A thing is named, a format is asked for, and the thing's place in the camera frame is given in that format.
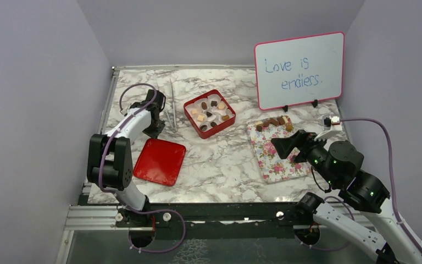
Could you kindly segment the metal serving tongs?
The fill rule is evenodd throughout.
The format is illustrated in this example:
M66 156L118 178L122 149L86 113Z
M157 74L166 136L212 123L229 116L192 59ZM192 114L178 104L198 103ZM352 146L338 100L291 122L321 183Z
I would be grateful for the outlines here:
M166 117L169 121L169 124L173 131L177 131L177 120L176 120L176 108L175 108L175 94L174 94L174 87L173 82L171 79L169 79L170 84L170 93L171 93L171 110L172 110L172 116L169 115L169 112L166 112Z

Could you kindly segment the red box lid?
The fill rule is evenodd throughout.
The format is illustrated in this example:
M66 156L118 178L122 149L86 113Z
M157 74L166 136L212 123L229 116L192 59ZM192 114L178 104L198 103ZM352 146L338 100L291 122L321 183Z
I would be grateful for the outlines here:
M179 176L185 154L184 145L160 139L148 139L134 166L133 176L173 186Z

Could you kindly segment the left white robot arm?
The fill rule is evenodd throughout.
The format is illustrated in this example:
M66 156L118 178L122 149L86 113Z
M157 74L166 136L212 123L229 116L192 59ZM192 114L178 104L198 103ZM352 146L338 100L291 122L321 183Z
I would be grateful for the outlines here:
M148 197L132 183L134 168L131 145L140 134L156 139L165 123L159 115L165 95L150 85L146 98L135 102L124 118L105 134L93 134L89 140L87 180L104 193L111 193L130 210L130 219L138 226L150 221Z

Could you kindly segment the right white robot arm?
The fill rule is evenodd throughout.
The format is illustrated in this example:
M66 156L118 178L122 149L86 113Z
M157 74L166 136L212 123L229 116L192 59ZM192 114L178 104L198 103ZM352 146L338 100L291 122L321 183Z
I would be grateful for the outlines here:
M296 204L299 222L308 224L313 220L335 230L378 263L422 263L422 240L393 208L393 196L382 181L361 169L364 156L349 141L335 141L325 148L325 139L298 130L290 137L273 138L271 143L283 159L298 149L294 162L308 162L332 189L339 191L341 200L366 217L377 231L337 215L312 192Z

